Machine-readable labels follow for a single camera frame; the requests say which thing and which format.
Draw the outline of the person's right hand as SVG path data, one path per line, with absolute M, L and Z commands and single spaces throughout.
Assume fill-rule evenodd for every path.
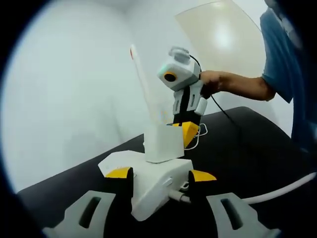
M 208 99 L 212 94 L 221 91 L 221 71 L 206 70 L 200 73 L 203 82 L 202 95 Z

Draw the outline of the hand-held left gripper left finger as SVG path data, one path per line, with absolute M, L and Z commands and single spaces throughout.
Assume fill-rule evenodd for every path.
M 64 212 L 53 228 L 43 228 L 48 238 L 117 238 L 129 230 L 134 189 L 132 167 L 109 172 L 106 192 L 89 190 Z

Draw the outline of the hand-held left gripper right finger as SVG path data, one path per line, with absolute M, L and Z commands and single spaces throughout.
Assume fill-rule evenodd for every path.
M 211 238 L 277 238 L 279 229 L 269 229 L 255 209 L 234 193 L 216 194 L 215 176 L 198 170 L 188 172 L 189 198 L 194 210 L 193 226 Z

